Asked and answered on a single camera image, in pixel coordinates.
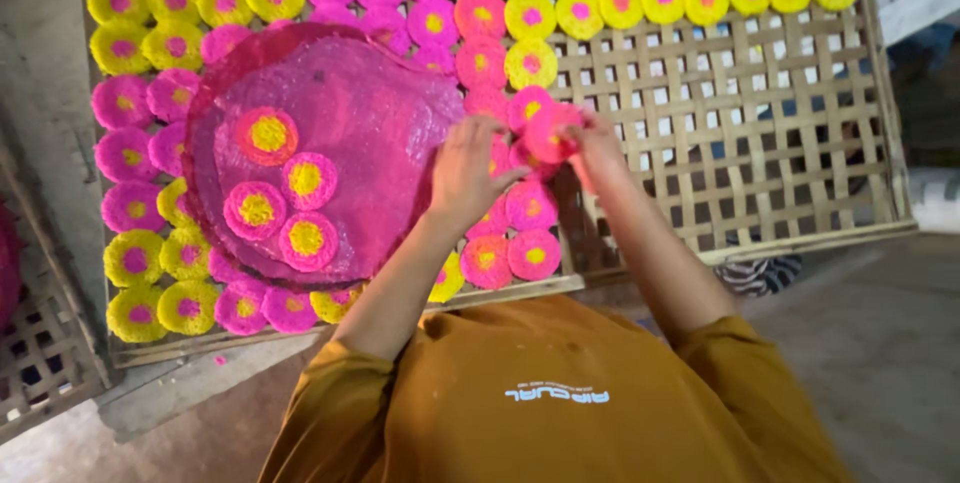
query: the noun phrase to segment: hand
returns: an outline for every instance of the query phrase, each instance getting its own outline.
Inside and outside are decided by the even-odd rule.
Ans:
[[[570,164],[583,189],[596,195],[594,182],[633,185],[614,126],[594,112],[582,112],[583,127],[568,126],[561,137],[577,145]]]
[[[449,223],[458,235],[476,224],[507,187],[530,173],[521,167],[490,176],[494,134],[505,131],[503,123],[493,118],[468,116],[450,127],[439,148],[428,213]]]

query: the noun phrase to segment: woven bamboo tray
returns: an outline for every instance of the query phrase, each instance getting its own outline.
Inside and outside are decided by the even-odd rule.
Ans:
[[[15,216],[20,302],[0,332],[0,444],[111,387],[107,366],[24,173],[0,145],[0,200]]]
[[[307,2],[301,20],[312,11]],[[87,15],[87,36],[94,27]],[[262,27],[256,18],[250,24]],[[559,68],[551,95],[616,123],[634,181],[655,195],[703,262],[829,249],[916,230],[874,0],[858,0],[840,13],[811,3],[787,16],[768,11],[744,18],[731,11],[706,28],[686,20],[644,21],[627,30],[605,28],[588,42],[559,32],[547,42]],[[99,83],[92,59],[90,68],[91,84]],[[111,183],[101,181],[106,191]],[[570,169],[552,187],[560,206],[552,232],[563,250],[554,276],[515,279],[495,292],[467,284],[426,312],[625,281],[595,198],[581,192]],[[857,219],[871,220],[855,223],[855,211]],[[116,294],[110,283],[107,293]],[[268,327],[237,337],[217,326],[194,338],[168,334],[144,344],[111,336],[108,347],[122,368],[282,336]]]

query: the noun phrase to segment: orange shirt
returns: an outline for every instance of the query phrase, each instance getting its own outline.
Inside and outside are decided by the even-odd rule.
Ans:
[[[435,314],[398,363],[323,347],[261,483],[851,481],[741,317],[671,350],[565,296]]]

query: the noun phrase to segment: person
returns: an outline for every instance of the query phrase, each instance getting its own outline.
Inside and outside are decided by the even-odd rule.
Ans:
[[[488,175],[503,126],[469,117],[438,151],[426,212],[303,371],[261,483],[851,480],[613,127],[584,121],[561,132],[571,164],[669,346],[561,295],[421,318],[450,250],[526,175]]]

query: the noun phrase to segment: shirt sleeve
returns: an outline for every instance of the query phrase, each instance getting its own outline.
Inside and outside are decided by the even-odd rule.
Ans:
[[[853,482],[777,347],[745,319],[721,318],[674,349],[726,405],[774,481]]]
[[[383,451],[394,363],[328,342],[296,383],[260,483],[354,481]]]

